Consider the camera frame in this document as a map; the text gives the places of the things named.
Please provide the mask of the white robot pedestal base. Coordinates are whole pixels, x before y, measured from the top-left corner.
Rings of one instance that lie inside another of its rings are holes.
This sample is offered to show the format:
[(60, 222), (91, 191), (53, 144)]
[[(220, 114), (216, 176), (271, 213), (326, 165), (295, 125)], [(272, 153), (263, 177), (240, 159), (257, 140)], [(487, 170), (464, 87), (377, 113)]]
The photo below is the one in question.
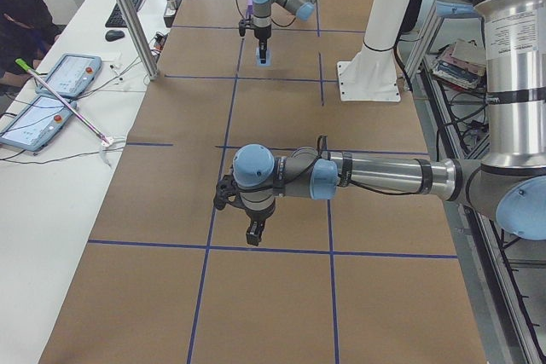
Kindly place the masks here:
[(401, 101), (394, 52), (410, 0), (374, 0), (361, 50), (336, 65), (342, 101)]

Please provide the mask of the light blue foam block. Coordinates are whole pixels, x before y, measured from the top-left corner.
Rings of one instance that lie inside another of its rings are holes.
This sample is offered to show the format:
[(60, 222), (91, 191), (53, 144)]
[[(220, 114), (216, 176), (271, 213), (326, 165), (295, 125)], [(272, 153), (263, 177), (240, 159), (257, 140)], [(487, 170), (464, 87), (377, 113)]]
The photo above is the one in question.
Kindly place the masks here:
[(256, 48), (256, 65), (258, 67), (263, 66), (270, 66), (271, 65), (271, 56), (270, 56), (270, 50), (261, 50), (260, 48)]

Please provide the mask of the teach pendant tablet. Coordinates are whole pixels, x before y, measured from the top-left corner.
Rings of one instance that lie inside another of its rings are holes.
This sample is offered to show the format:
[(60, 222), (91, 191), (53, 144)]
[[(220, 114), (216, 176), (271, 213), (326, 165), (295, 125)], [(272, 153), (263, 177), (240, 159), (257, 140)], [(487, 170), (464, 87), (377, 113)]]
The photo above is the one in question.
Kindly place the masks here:
[(101, 67), (99, 56), (64, 54), (44, 81), (63, 98), (73, 100), (93, 82)]
[(56, 98), (38, 95), (1, 131), (1, 143), (37, 152), (49, 144), (72, 115)]

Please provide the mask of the upper teach pendant tablet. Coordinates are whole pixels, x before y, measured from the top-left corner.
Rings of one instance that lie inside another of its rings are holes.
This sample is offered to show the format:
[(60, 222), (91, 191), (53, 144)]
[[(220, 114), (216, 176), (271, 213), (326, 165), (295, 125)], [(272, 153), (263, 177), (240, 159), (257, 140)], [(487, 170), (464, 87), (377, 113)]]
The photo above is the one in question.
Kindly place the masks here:
[(99, 56), (64, 54), (44, 81), (63, 98), (73, 100), (93, 82), (101, 67)]

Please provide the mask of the green tipped metal rod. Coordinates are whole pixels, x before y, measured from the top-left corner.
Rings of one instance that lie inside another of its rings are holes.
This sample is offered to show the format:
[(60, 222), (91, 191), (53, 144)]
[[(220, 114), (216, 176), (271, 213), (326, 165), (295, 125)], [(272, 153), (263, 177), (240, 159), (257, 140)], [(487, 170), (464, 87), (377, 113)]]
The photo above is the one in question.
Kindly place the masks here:
[(114, 138), (112, 136), (106, 136), (97, 127), (95, 127), (87, 118), (78, 113), (71, 104), (63, 98), (57, 91), (50, 87), (43, 79), (40, 78), (38, 73), (31, 68), (23, 59), (18, 58), (15, 63), (21, 67), (25, 72), (31, 75), (40, 85), (42, 85), (50, 94), (52, 94), (63, 106), (70, 110), (88, 129), (90, 129), (101, 141), (104, 147), (110, 147), (113, 145)]

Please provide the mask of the stack of books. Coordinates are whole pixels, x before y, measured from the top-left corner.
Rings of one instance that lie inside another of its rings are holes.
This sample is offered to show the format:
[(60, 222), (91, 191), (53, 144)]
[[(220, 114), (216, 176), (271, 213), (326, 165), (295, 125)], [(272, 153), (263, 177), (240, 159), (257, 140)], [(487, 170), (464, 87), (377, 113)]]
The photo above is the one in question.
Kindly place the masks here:
[(475, 41), (457, 39), (433, 63), (433, 76), (465, 90), (475, 89), (486, 72), (485, 49)]

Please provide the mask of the lower teach pendant tablet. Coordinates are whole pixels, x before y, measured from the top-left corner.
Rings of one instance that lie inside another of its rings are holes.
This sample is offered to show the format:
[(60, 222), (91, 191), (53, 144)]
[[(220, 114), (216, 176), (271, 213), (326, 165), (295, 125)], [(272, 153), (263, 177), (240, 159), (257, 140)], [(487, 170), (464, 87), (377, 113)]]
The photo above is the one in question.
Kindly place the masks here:
[(1, 143), (37, 152), (49, 144), (72, 115), (56, 98), (38, 95), (1, 131)]

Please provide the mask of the metal cup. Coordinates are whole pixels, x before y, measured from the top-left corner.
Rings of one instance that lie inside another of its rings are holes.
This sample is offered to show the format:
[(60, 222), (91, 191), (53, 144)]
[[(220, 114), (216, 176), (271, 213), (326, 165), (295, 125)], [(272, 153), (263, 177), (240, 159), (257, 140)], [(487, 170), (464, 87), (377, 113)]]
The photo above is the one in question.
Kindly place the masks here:
[(166, 0), (166, 9), (174, 13), (177, 10), (177, 0)]

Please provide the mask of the person in black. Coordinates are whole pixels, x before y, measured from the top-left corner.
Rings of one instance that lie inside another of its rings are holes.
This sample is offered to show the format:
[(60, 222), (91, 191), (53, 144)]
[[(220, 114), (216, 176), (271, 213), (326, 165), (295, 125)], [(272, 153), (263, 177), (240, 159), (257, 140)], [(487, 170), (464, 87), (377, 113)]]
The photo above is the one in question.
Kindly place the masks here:
[(1, 0), (1, 92), (20, 90), (30, 77), (17, 59), (38, 66), (60, 35), (44, 0)]

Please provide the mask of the black computer mouse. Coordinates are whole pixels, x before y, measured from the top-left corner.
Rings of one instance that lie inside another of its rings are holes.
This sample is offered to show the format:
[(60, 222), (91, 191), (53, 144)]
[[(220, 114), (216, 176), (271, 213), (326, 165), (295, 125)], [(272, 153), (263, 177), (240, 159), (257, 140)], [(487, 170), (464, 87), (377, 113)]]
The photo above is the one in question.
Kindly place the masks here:
[(122, 30), (111, 29), (105, 33), (105, 40), (109, 43), (120, 40), (125, 37), (125, 33)]

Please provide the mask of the aluminium frame post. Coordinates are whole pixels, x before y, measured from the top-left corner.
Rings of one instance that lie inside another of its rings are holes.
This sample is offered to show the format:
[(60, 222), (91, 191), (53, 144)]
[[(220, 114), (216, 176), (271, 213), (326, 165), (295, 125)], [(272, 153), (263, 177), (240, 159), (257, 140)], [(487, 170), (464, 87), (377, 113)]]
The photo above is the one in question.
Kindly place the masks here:
[(148, 78), (150, 81), (154, 81), (157, 78), (159, 71), (148, 46), (148, 40), (146, 39), (140, 20), (138, 19), (136, 9), (131, 0), (116, 0), (116, 2), (125, 17), (125, 23), (131, 35), (132, 42), (135, 45)]

